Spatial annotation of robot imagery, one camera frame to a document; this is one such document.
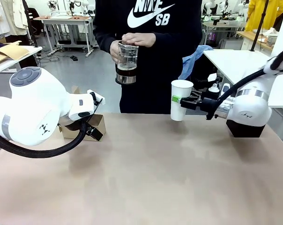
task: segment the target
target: black pants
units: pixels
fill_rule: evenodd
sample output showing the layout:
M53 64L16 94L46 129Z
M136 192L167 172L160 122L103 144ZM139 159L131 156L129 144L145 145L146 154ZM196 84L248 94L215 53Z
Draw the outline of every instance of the black pants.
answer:
M5 38L6 42L12 43L15 41L22 41L20 45L30 45L29 39L27 35L10 35ZM33 55L25 58L24 60L20 61L21 68L24 67L37 67L37 62L35 61L35 58Z
M123 85L119 107L121 113L170 114L171 82L156 87Z

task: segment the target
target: blue fabric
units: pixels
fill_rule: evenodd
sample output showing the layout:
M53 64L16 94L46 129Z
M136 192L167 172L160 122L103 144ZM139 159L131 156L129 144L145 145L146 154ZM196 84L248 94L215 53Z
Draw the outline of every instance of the blue fabric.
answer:
M205 50L213 50L213 48L208 45L199 45L194 54L183 58L183 70L178 78L179 80L185 80L189 77L193 71L194 62L196 62L203 55Z

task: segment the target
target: nike logo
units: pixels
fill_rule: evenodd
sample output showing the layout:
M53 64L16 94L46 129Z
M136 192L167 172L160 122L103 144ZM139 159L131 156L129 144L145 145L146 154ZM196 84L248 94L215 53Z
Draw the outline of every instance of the nike logo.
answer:
M148 15L144 15L142 17L135 17L133 15L133 11L134 8L131 10L129 16L128 16L128 26L130 28L137 28L143 24L145 24L146 22L150 21L151 19L153 19L155 16L157 16L158 14L162 13L163 11L169 9L170 7L174 6L175 4L165 7L165 8L159 8L157 11L149 13Z

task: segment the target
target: yellow raincoat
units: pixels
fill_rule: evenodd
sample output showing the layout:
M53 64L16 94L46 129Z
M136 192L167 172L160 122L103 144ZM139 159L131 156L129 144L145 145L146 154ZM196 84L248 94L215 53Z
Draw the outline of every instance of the yellow raincoat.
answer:
M248 22L245 31L258 29L266 0L250 0ZM263 21L263 29L269 30L278 16L283 13L283 0L269 0L267 13Z

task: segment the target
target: person's right hand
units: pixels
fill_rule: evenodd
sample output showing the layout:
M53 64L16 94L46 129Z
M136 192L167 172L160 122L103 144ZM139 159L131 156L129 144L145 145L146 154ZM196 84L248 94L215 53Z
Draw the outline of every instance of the person's right hand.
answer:
M112 60L117 64L119 58L119 40L115 40L110 45L110 55L112 56Z

